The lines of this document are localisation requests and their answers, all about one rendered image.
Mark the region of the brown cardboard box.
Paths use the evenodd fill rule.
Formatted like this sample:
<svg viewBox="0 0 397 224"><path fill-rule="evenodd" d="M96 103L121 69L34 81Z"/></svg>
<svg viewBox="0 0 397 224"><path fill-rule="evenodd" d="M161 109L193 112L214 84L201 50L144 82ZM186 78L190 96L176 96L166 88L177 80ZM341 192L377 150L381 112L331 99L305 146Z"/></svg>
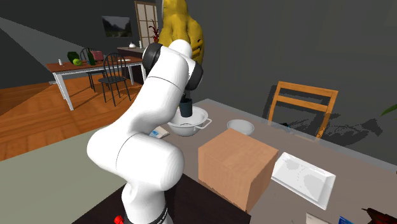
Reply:
<svg viewBox="0 0 397 224"><path fill-rule="evenodd" d="M228 129L198 149L198 179L245 212L270 184L279 150Z"/></svg>

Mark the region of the black spindle chair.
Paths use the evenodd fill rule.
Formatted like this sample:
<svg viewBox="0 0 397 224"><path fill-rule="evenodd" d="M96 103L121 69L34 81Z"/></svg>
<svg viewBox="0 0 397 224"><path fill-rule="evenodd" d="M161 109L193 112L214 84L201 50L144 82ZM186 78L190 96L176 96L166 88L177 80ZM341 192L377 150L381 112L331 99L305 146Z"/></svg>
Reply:
<svg viewBox="0 0 397 224"><path fill-rule="evenodd" d="M119 83L123 83L125 85L128 98L131 101L131 96L127 86L127 78L125 77L125 73L127 71L126 59L119 53L110 53L106 55L103 60L103 71L104 77L98 79L98 81L101 83L104 101L106 101L105 86L107 86L111 92L113 104L116 106L112 85L116 86L118 96L121 97L120 89L118 88Z"/></svg>
<svg viewBox="0 0 397 224"><path fill-rule="evenodd" d="M87 64L90 63L89 53L90 53L90 49L89 48L84 48L80 52L80 59L81 60L85 60ZM92 79L92 73L88 72L87 74L88 74L88 79L89 79L89 82L90 82L90 88L93 91L95 91L95 85L94 85L94 81Z"/></svg>

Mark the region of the landscape wall picture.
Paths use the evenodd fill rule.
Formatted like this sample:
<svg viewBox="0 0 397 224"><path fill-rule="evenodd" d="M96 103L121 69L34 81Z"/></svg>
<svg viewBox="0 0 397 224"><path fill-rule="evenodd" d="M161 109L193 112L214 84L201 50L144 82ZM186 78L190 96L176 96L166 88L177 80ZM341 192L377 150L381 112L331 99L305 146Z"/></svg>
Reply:
<svg viewBox="0 0 397 224"><path fill-rule="evenodd" d="M109 38L132 37L129 17L102 16L104 31Z"/></svg>

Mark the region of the red potted plant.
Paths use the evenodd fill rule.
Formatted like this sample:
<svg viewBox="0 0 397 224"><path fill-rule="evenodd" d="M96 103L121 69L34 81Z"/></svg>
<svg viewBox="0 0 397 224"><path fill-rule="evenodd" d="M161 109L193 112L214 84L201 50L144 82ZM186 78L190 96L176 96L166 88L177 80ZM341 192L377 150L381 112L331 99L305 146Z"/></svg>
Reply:
<svg viewBox="0 0 397 224"><path fill-rule="evenodd" d="M148 26L149 32L150 32L150 37L153 39L155 43L159 42L160 39L160 32L157 27L157 23L151 19L151 25Z"/></svg>

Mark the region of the white-legged wooden dining table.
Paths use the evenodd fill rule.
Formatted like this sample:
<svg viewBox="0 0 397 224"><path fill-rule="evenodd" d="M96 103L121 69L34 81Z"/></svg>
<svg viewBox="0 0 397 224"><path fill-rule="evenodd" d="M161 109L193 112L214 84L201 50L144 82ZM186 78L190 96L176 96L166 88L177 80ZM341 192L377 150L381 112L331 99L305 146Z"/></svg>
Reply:
<svg viewBox="0 0 397 224"><path fill-rule="evenodd" d="M129 59L129 61L127 62L127 68L129 68L129 70L131 70L132 66L136 66L136 65L143 66L142 59L136 57L125 57L125 59ZM85 74L88 72L99 73L103 71L103 61L101 61L101 63L98 63L94 66L87 65L85 60L83 61L82 66L75 66L71 62L64 62L62 65L60 65L59 63L53 63L53 64L47 64L46 66L48 70L53 74L55 81L59 86L60 92L63 98L67 101L67 104L71 111L73 111L74 108L70 100L66 85L64 83L64 77L74 74L81 74L81 73ZM132 74L130 74L130 81L131 84L134 84L134 81L132 79Z"/></svg>

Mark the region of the dark sideboard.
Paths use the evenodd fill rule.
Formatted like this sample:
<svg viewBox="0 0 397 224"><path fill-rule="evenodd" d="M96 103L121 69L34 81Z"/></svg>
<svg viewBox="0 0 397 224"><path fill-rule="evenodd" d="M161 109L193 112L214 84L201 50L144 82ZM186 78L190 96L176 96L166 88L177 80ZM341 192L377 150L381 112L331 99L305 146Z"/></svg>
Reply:
<svg viewBox="0 0 397 224"><path fill-rule="evenodd" d="M124 57L136 57L142 59L144 49L139 47L129 48L129 47L118 47L118 53ZM132 74L132 79L134 82L139 84L144 84L144 79L146 78L146 70L142 65L132 66L131 70L127 68L127 78L130 79L130 74Z"/></svg>

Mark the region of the white rectangular tray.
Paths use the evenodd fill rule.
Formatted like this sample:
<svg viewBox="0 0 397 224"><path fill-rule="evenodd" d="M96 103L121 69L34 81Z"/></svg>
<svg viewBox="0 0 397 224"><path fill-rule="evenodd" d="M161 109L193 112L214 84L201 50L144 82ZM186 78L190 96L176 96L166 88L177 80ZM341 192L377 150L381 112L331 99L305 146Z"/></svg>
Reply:
<svg viewBox="0 0 397 224"><path fill-rule="evenodd" d="M275 163L271 179L326 210L336 175L283 152Z"/></svg>

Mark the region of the wooden chair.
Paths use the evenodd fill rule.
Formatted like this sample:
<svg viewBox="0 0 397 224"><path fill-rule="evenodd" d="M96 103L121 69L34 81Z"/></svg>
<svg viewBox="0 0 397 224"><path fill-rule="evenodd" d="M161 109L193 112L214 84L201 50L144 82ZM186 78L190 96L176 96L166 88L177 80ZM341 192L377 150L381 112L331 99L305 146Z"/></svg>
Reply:
<svg viewBox="0 0 397 224"><path fill-rule="evenodd" d="M306 94L313 94L313 95L329 97L330 101L327 105L322 105L322 104L318 104L318 103L314 103L314 102L303 101L300 99L294 99L294 98L290 98L290 97L281 96L281 95L279 95L279 92L282 88L288 89L288 90L294 90L294 91L302 92L302 93L306 93ZM323 136L324 131L326 129L326 126L328 124L328 121L330 119L331 112L335 105L337 95L338 95L337 90L330 90L330 89L326 89L326 88L312 87L312 86L308 86L308 85L300 85L300 84L296 84L296 83L279 81L277 84L277 88L275 90L275 94L274 94L272 104L270 107L270 111L268 114L268 122L270 123L272 121L272 118L274 115L274 109L275 109L277 102L283 102L283 103L294 105L294 106L300 106L300 107L307 108L307 109L321 111L321 112L324 112L324 118L323 118L322 124L316 134L316 137L318 139L321 139L321 137Z"/></svg>

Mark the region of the white card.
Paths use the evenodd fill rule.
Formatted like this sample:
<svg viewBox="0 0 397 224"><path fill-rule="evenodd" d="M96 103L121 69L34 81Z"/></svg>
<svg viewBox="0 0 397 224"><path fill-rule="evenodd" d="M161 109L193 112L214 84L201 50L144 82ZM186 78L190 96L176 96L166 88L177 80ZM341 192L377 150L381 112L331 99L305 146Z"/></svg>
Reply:
<svg viewBox="0 0 397 224"><path fill-rule="evenodd" d="M321 218L318 218L317 216L314 216L313 214L306 213L306 220L305 224L331 224Z"/></svg>

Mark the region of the white bowl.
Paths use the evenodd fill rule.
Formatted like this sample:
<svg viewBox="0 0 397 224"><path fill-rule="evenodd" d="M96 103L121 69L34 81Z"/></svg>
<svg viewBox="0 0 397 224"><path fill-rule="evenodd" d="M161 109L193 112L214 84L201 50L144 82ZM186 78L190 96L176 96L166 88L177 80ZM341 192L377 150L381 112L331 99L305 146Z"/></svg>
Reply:
<svg viewBox="0 0 397 224"><path fill-rule="evenodd" d="M251 135L254 132L254 125L246 120L241 120L241 119L230 120L226 126L228 129L234 129L247 136Z"/></svg>

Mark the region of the green plant leaf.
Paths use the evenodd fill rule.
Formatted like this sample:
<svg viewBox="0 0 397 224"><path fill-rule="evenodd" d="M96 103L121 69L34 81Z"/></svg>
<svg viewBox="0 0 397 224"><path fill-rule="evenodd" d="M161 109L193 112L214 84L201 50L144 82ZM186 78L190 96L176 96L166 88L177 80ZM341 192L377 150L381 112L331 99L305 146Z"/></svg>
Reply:
<svg viewBox="0 0 397 224"><path fill-rule="evenodd" d="M386 115L386 114L388 114L388 113L390 113L390 112L392 112L392 111L395 111L395 110L397 110L397 104L394 104L394 105L390 106L389 108L385 109L385 110L381 113L380 116L384 116L384 115Z"/></svg>

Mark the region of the large yellow figure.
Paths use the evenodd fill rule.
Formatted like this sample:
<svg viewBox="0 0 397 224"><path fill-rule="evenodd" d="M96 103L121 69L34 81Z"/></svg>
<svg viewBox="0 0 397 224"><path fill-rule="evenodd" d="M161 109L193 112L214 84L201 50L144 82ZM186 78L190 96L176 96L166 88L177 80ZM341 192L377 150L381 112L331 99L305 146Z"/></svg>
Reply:
<svg viewBox="0 0 397 224"><path fill-rule="evenodd" d="M159 43L169 46L177 39L187 41L192 48L192 59L202 65L204 35L199 23L189 15L186 1L162 0L162 19Z"/></svg>

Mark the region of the dark red object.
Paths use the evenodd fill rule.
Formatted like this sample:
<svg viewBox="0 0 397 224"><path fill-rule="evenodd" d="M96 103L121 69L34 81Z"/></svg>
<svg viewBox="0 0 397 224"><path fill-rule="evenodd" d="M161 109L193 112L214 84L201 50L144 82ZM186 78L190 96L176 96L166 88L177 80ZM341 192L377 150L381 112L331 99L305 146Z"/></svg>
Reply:
<svg viewBox="0 0 397 224"><path fill-rule="evenodd" d="M362 208L362 210L366 211L371 218L371 221L368 224L397 224L397 218L393 216L381 213L372 208Z"/></svg>

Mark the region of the dark robot stand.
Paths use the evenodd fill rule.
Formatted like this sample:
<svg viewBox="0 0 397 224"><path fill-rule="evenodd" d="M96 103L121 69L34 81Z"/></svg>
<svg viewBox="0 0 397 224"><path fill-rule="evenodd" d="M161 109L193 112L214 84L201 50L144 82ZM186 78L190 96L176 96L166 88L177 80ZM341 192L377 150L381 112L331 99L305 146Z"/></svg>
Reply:
<svg viewBox="0 0 397 224"><path fill-rule="evenodd" d="M124 215L121 195L117 189L72 224L115 224ZM250 224L251 216L210 191L187 175L165 192L165 201L174 224Z"/></svg>

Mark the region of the small blue white book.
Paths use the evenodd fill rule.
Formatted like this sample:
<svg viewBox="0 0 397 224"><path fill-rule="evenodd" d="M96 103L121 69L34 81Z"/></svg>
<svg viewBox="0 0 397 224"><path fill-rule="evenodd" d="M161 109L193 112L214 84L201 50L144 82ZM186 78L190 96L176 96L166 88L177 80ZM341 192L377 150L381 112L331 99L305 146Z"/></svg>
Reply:
<svg viewBox="0 0 397 224"><path fill-rule="evenodd" d="M166 131L164 128L162 128L161 126L158 126L157 128L155 128L151 131L150 136L161 139L163 137L168 136L169 134L170 133L168 131Z"/></svg>

